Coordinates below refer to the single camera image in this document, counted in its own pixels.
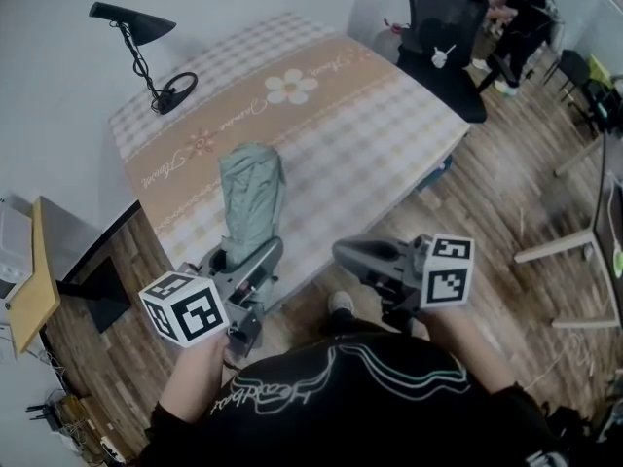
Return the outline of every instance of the white flower print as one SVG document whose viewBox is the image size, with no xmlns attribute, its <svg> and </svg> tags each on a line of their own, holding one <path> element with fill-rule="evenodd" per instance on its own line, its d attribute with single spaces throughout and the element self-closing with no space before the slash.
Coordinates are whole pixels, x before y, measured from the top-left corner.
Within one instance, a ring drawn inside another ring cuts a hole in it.
<svg viewBox="0 0 623 467">
<path fill-rule="evenodd" d="M 277 76 L 271 76 L 264 82 L 266 88 L 272 90 L 266 99 L 272 104 L 280 104 L 286 98 L 293 104 L 305 104 L 309 96 L 306 91 L 317 88 L 318 81 L 314 78 L 303 78 L 303 73 L 298 69 L 288 70 L 283 80 Z"/>
</svg>

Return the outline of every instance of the sleeve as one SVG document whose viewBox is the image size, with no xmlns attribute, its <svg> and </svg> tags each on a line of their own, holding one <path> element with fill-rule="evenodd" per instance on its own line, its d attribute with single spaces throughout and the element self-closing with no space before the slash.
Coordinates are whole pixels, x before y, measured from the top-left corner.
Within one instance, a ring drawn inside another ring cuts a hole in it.
<svg viewBox="0 0 623 467">
<path fill-rule="evenodd" d="M 140 453 L 136 466 L 192 465 L 195 461 L 192 445 L 196 443 L 198 431 L 197 425 L 176 417 L 158 403 L 152 412 L 150 427 L 145 430 L 149 445 Z"/>
<path fill-rule="evenodd" d="M 536 401 L 515 385 L 492 395 L 493 431 L 497 445 L 523 461 L 541 453 L 559 451 Z"/>
</svg>

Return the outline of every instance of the shoe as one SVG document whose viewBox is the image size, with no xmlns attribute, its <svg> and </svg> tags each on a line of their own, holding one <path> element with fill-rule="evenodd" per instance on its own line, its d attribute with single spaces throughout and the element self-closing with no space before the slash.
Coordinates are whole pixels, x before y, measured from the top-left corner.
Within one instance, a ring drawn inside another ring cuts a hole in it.
<svg viewBox="0 0 623 467">
<path fill-rule="evenodd" d="M 334 313 L 338 309 L 346 309 L 354 313 L 354 303 L 348 292 L 337 291 L 329 297 L 329 313 Z"/>
<path fill-rule="evenodd" d="M 519 90 L 509 87 L 506 82 L 501 82 L 500 80 L 494 81 L 494 87 L 497 91 L 503 93 L 504 95 L 508 95 L 509 97 L 517 95 L 517 91 Z"/>
<path fill-rule="evenodd" d="M 471 65 L 474 66 L 476 69 L 485 71 L 487 74 L 491 73 L 491 67 L 487 65 L 486 60 L 475 58 L 474 60 L 471 61 Z"/>
</svg>

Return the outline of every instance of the white cube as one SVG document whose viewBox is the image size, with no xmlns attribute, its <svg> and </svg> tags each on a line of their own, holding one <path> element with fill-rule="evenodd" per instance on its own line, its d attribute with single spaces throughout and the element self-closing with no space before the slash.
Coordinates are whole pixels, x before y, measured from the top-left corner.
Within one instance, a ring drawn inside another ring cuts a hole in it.
<svg viewBox="0 0 623 467">
<path fill-rule="evenodd" d="M 170 271 L 138 293 L 158 333 L 189 347 L 229 327 L 209 278 Z"/>
<path fill-rule="evenodd" d="M 466 305 L 474 254 L 473 238 L 437 233 L 426 253 L 420 308 Z"/>
</svg>

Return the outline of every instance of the person in background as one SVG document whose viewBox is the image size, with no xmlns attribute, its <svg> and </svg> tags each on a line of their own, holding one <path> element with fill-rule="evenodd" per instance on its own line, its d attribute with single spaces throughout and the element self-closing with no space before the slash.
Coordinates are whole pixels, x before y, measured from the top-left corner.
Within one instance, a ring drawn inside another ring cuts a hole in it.
<svg viewBox="0 0 623 467">
<path fill-rule="evenodd" d="M 514 82 L 495 81 L 495 88 L 506 95 L 516 95 L 524 66 L 552 33 L 554 20 L 547 11 L 547 0 L 507 0 L 506 6 L 515 9 L 517 16 L 510 22 L 492 54 L 504 59 L 510 55 L 510 70 Z M 502 9 L 492 9 L 489 18 L 509 18 Z M 487 60 L 474 59 L 477 69 L 490 73 L 495 67 L 491 56 Z"/>
<path fill-rule="evenodd" d="M 567 465 L 536 402 L 462 309 L 421 312 L 430 341 L 353 310 L 335 293 L 326 339 L 248 365 L 222 388 L 227 337 L 185 349 L 137 465 Z"/>
</svg>

